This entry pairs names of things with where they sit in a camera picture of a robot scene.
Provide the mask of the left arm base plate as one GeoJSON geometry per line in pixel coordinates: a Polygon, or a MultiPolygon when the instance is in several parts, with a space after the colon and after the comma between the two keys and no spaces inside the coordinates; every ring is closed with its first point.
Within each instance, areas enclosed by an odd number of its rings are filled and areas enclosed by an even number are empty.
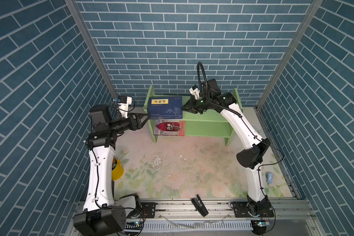
{"type": "Polygon", "coordinates": [[[137,204],[137,209],[140,210],[144,218],[155,218],[155,202],[141,202],[137,204]]]}

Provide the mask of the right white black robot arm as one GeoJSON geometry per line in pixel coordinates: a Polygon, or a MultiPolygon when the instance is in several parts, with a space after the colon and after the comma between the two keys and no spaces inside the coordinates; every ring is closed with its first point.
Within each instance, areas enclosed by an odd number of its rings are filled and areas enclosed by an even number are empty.
{"type": "Polygon", "coordinates": [[[272,208],[264,191],[261,170],[263,156],[271,147],[271,142],[252,128],[234,95],[229,92],[222,93],[215,79],[207,79],[202,62],[197,63],[197,74],[199,84],[189,89],[191,97],[182,106],[182,110],[193,114],[214,110],[229,122],[244,147],[244,150],[237,154],[237,160],[245,168],[247,176],[248,212],[251,216],[260,216],[272,208]]]}

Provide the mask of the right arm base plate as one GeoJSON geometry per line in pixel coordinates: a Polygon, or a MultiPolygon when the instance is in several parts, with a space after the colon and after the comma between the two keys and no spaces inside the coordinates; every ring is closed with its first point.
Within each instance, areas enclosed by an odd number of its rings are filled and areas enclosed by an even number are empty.
{"type": "Polygon", "coordinates": [[[250,202],[230,202],[230,207],[234,211],[236,218],[247,218],[247,217],[274,217],[274,210],[270,202],[266,199],[262,201],[255,202],[251,200],[250,202]]]}

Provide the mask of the yellow pen cup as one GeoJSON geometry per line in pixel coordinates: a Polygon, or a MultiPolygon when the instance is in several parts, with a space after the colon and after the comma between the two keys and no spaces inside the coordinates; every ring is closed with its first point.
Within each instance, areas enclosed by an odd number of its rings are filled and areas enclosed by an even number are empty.
{"type": "Polygon", "coordinates": [[[120,162],[120,160],[114,158],[112,163],[112,181],[119,180],[124,174],[124,168],[120,162]]]}

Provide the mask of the black stapler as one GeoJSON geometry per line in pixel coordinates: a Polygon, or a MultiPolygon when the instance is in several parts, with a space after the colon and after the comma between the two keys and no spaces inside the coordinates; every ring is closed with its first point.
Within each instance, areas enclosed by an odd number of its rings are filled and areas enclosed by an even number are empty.
{"type": "Polygon", "coordinates": [[[192,204],[194,205],[197,212],[202,216],[206,217],[208,215],[208,210],[206,209],[203,201],[200,196],[197,194],[195,198],[191,199],[192,204]]]}

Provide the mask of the blue book yellow label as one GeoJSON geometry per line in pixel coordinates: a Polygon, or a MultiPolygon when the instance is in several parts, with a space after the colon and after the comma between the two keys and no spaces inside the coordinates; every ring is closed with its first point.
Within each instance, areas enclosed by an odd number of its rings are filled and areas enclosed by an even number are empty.
{"type": "Polygon", "coordinates": [[[182,120],[182,116],[151,116],[150,120],[182,120]]]}

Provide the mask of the green wooden two-tier shelf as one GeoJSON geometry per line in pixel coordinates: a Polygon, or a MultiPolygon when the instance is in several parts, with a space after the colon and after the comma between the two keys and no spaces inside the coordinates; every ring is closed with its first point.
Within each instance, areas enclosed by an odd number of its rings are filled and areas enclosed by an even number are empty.
{"type": "MultiPolygon", "coordinates": [[[[238,90],[235,88],[232,94],[236,98],[241,111],[243,111],[238,90]]],[[[155,94],[153,85],[150,85],[143,106],[145,113],[148,113],[148,102],[150,99],[160,97],[171,97],[171,95],[157,95],[155,94]]],[[[224,138],[225,146],[229,146],[235,135],[234,129],[227,120],[214,110],[208,110],[202,115],[183,111],[182,121],[185,121],[185,136],[224,138]]],[[[153,134],[156,120],[148,120],[147,122],[152,140],[154,143],[157,143],[159,135],[155,136],[153,134]]]]}

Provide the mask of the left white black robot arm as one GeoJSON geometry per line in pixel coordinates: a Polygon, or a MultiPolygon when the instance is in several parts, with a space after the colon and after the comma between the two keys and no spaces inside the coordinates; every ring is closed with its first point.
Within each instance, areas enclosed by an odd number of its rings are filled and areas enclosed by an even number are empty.
{"type": "Polygon", "coordinates": [[[84,236],[119,234],[134,214],[143,227],[145,212],[137,194],[114,200],[112,170],[118,137],[127,130],[141,129],[150,115],[128,113],[127,117],[112,119],[109,105],[95,105],[89,114],[92,131],[85,141],[90,159],[88,190],[82,212],[73,217],[73,226],[84,236]]]}

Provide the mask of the red Hamlet picture book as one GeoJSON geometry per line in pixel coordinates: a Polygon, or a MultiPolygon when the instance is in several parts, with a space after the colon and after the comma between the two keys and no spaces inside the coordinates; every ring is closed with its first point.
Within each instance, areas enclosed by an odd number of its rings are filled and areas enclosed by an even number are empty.
{"type": "Polygon", "coordinates": [[[156,120],[153,135],[157,136],[185,136],[185,121],[156,120]]]}

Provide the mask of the small light blue object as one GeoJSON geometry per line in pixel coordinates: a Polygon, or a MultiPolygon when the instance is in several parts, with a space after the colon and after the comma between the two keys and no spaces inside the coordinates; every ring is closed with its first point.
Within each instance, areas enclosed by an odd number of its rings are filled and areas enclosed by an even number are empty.
{"type": "Polygon", "coordinates": [[[271,173],[271,172],[267,172],[267,173],[265,174],[265,177],[266,177],[266,183],[267,183],[268,185],[271,185],[271,184],[273,183],[274,174],[271,173]]]}

